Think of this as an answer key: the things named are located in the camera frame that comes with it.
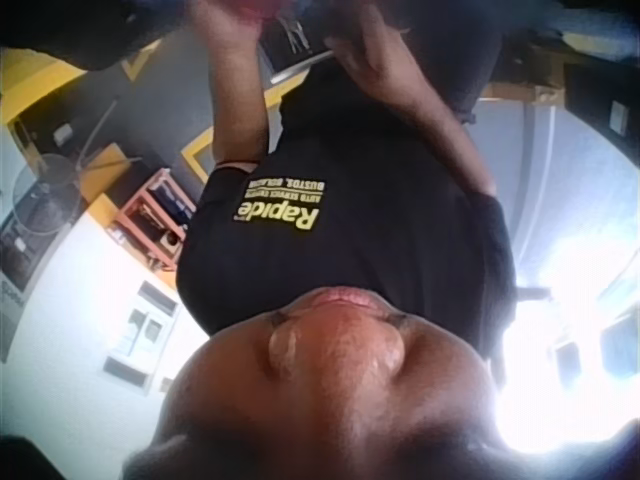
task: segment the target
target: red object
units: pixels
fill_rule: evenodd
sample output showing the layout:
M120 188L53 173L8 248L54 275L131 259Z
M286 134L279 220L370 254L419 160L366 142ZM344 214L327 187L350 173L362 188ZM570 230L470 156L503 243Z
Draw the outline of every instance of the red object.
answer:
M222 0L228 7L249 18L269 20L292 0Z

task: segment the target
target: hand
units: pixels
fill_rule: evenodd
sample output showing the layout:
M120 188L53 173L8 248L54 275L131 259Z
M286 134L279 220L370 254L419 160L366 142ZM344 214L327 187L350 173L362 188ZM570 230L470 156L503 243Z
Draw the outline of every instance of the hand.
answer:
M377 7L362 7L360 26L364 52L342 38L325 43L365 93L406 114L435 94L401 33L386 25Z
M262 20L233 11L221 0L189 0L191 21L214 53L245 54L255 52Z

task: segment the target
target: shelving unit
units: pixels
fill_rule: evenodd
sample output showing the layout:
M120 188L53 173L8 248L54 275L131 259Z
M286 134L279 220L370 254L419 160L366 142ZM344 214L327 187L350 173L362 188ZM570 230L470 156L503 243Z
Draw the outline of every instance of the shelving unit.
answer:
M196 210L195 204L171 177L169 169L163 168L145 182L124 207L120 209L116 215L115 222L147 250L145 253L148 257L160 261L164 270L175 271L182 250L182 242L184 242L186 238L186 231L152 195L151 192L161 186L171 191L176 199L175 203L177 206L180 206L180 204L184 205L186 212L193 215ZM175 252L167 251L160 242L149 238L141 226L133 220L132 215L140 212L140 210L145 207L155 221L154 223L161 226L165 232L173 232L178 237L180 245Z

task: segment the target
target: window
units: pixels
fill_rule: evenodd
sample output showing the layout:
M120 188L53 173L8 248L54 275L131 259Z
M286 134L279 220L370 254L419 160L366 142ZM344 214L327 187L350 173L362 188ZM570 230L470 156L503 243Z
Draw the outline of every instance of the window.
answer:
M146 388L166 345L178 304L144 282L103 370L139 388Z
M607 372L616 378L628 378L639 372L637 306L629 309L622 319L602 331L600 346L602 363Z

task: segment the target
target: man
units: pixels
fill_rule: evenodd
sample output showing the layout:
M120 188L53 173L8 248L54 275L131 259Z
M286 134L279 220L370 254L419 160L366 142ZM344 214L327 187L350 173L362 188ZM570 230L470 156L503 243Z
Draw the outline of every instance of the man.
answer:
M267 155L259 22L192 13L217 165L178 287L212 338L125 478L523 478L483 361L514 305L495 183L401 33L362 6L327 40L349 77L311 72Z

